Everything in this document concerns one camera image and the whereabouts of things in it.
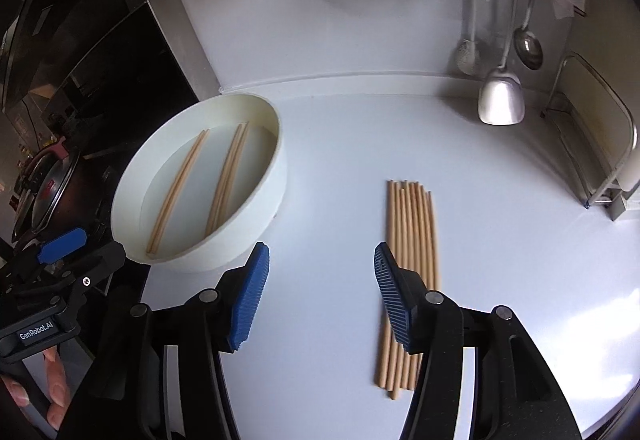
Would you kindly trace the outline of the wooden chopstick six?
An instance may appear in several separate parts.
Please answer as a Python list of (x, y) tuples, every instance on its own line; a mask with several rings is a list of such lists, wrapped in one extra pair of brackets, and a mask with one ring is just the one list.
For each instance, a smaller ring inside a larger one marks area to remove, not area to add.
[[(397, 238), (399, 230), (399, 193), (396, 181), (387, 182), (387, 232), (386, 243), (393, 254), (397, 253)], [(399, 394), (399, 377), (401, 374), (401, 353), (394, 335), (390, 318), (386, 318), (384, 332), (383, 373), (380, 382), (384, 384), (388, 397), (396, 400)]]

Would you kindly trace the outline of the wooden chopstick five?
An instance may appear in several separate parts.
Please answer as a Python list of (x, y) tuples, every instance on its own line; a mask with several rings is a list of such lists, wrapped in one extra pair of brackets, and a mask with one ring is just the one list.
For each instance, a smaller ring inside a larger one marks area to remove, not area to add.
[[(386, 231), (385, 241), (392, 243), (395, 232), (395, 182), (387, 182), (386, 192)], [(392, 327), (385, 309), (382, 309), (382, 325), (380, 336), (380, 348), (378, 348), (378, 373), (376, 373), (376, 385), (387, 390), (390, 379), (390, 352), (392, 351)]]

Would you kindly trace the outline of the wooden chopstick four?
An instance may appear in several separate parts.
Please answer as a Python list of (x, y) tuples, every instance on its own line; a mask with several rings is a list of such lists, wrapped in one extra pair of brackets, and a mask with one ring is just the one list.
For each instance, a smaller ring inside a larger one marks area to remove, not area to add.
[(239, 166), (239, 163), (240, 163), (240, 159), (241, 159), (241, 154), (242, 154), (242, 151), (243, 151), (244, 143), (246, 141), (246, 136), (247, 136), (247, 133), (248, 133), (248, 123), (245, 122), (245, 123), (241, 123), (241, 124), (243, 124), (241, 138), (240, 138), (239, 145), (236, 147), (235, 155), (233, 156), (233, 159), (232, 159), (231, 168), (230, 168), (230, 171), (229, 171), (229, 174), (228, 174), (228, 177), (227, 177), (227, 185), (224, 187), (224, 194), (222, 195), (222, 199), (221, 199), (221, 202), (220, 202), (218, 218), (217, 218), (215, 230), (217, 230), (226, 221), (227, 206), (228, 206), (228, 202), (229, 202), (229, 199), (230, 199), (231, 191), (232, 191), (232, 188), (233, 188), (233, 182), (234, 182), (234, 179), (235, 179), (236, 171), (238, 170), (238, 166)]

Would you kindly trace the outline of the wooden chopstick one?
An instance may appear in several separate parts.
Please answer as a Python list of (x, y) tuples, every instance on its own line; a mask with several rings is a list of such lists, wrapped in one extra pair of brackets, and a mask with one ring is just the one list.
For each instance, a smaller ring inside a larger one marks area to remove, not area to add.
[(224, 159), (224, 165), (222, 165), (222, 170), (218, 179), (217, 187), (215, 190), (212, 208), (209, 211), (207, 225), (205, 230), (206, 237), (211, 234), (216, 228), (216, 222), (218, 218), (219, 206), (222, 199), (222, 195), (224, 194), (224, 187), (227, 185), (227, 177), (231, 168), (231, 163), (233, 156), (235, 155), (236, 147), (239, 145), (241, 133), (242, 133), (243, 124), (239, 124), (236, 127), (233, 138), (231, 140), (231, 145), (227, 152), (226, 158)]

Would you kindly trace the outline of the wooden chopstick two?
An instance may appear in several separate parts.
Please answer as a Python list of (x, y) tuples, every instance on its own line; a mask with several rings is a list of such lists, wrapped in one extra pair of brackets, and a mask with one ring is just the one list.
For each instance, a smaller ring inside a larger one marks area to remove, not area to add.
[(186, 183), (186, 179), (188, 179), (190, 175), (193, 164), (198, 158), (198, 153), (200, 153), (201, 148), (203, 147), (204, 142), (208, 137), (208, 134), (208, 129), (203, 129), (201, 133), (198, 134), (198, 137), (196, 137), (194, 144), (192, 145), (191, 149), (186, 155), (186, 158), (182, 162), (179, 171), (169, 188), (165, 200), (163, 200), (163, 204), (160, 207), (160, 212), (157, 215), (157, 219), (155, 220), (154, 227), (150, 235), (148, 246), (146, 247), (146, 253), (150, 256), (155, 255), (160, 248), (160, 242), (162, 241), (166, 226), (168, 224), (168, 219), (175, 207), (178, 196), (180, 195), (180, 192), (184, 184)]

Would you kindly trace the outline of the wooden chopstick eight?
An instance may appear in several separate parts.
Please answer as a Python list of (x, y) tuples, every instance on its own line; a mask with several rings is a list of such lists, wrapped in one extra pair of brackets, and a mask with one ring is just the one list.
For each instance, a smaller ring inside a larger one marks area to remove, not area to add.
[[(397, 239), (398, 254), (396, 256), (396, 260), (399, 267), (410, 270), (413, 267), (413, 252), (411, 245), (411, 217), (409, 216), (410, 211), (408, 191), (408, 182), (401, 182), (401, 186), (399, 189), (401, 221), (399, 224), (399, 238)], [(410, 356), (408, 356), (408, 354), (405, 352), (404, 347), (398, 344), (394, 386), (393, 391), (390, 394), (390, 397), (392, 397), (394, 400), (396, 400), (400, 396), (400, 390), (407, 387), (408, 385), (409, 366)]]

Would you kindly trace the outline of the wooden chopstick nine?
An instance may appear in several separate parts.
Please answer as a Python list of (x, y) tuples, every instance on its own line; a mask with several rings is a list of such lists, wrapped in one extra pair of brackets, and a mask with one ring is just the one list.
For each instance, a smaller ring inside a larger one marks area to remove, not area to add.
[[(413, 183), (405, 181), (404, 189), (407, 202), (407, 231), (405, 232), (405, 238), (408, 240), (408, 259), (406, 268), (419, 273), (419, 243), (418, 238), (416, 237), (416, 213), (414, 212), (416, 196), (414, 195)], [(409, 356), (407, 356), (408, 374), (404, 379), (407, 390), (416, 389), (416, 378), (418, 377), (419, 364), (420, 356), (418, 354), (409, 354)]]

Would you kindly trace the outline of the wooden chopstick twelve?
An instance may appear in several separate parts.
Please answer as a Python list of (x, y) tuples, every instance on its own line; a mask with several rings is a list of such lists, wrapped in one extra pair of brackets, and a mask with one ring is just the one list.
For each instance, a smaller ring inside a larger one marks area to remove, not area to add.
[(437, 229), (436, 229), (436, 220), (435, 220), (435, 208), (431, 191), (427, 191), (427, 216), (428, 222), (430, 223), (430, 244), (431, 244), (431, 288), (433, 290), (439, 291), (440, 286), (440, 273), (439, 273), (439, 257), (438, 257), (438, 247), (437, 247)]

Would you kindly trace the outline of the wooden chopstick seven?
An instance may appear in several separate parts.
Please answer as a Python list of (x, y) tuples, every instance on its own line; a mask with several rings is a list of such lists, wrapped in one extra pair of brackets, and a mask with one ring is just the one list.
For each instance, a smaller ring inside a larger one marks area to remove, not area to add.
[[(390, 249), (392, 250), (396, 263), (399, 267), (404, 265), (405, 260), (405, 244), (404, 244), (404, 233), (405, 233), (405, 202), (404, 202), (404, 191), (401, 189), (401, 184), (395, 181), (395, 232), (393, 244), (390, 245)], [(402, 374), (404, 374), (404, 348), (400, 342), (395, 342), (394, 344), (394, 352), (390, 357), (390, 379), (387, 383), (387, 390), (390, 393), (390, 397), (393, 400), (396, 400), (399, 397), (401, 384), (402, 384)]]

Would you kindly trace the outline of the wooden chopstick ten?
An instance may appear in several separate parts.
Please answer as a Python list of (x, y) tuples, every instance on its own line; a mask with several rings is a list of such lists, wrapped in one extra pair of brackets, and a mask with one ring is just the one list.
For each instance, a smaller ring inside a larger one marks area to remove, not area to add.
[(419, 260), (420, 260), (420, 272), (418, 273), (420, 279), (426, 282), (426, 244), (425, 244), (425, 223), (424, 216), (422, 214), (422, 195), (420, 186), (417, 182), (413, 182), (414, 195), (416, 201), (414, 202), (414, 212), (416, 213), (416, 237), (419, 243)]

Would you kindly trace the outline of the round white basin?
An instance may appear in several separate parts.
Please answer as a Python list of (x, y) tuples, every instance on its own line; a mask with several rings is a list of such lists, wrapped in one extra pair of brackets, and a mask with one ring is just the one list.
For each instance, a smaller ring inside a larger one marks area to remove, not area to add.
[[(248, 133), (227, 206), (226, 221), (208, 237), (209, 211), (236, 127)], [(174, 209), (160, 248), (148, 255), (150, 235), (179, 168), (208, 129)], [(119, 180), (112, 206), (113, 238), (128, 259), (178, 272), (228, 265), (251, 249), (277, 215), (286, 189), (280, 114), (251, 94), (218, 96), (194, 104), (160, 127), (139, 149)]]

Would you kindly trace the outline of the dark stove cooktop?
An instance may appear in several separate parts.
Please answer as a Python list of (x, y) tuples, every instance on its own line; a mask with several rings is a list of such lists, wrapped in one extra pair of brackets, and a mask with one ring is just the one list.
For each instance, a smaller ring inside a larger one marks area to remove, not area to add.
[(195, 90), (151, 0), (23, 0), (6, 42), (2, 108), (35, 141), (10, 242), (96, 232), (128, 161)]

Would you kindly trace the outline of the steel spatula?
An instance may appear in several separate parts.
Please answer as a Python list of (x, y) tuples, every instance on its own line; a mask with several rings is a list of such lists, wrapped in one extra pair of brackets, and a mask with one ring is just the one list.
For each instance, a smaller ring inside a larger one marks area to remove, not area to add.
[(518, 0), (511, 0), (511, 10), (506, 41), (497, 67), (486, 75), (478, 96), (478, 116), (487, 125), (510, 126), (521, 123), (525, 116), (525, 101), (518, 75), (508, 67), (509, 54), (513, 44)]

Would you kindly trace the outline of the steel ladle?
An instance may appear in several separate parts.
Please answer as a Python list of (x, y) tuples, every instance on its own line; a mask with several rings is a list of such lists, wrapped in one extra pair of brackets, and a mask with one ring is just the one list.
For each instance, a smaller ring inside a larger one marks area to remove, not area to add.
[(513, 32), (513, 45), (521, 63), (527, 69), (537, 71), (544, 63), (544, 51), (538, 37), (529, 29), (534, 5), (535, 0), (528, 0), (523, 23)]

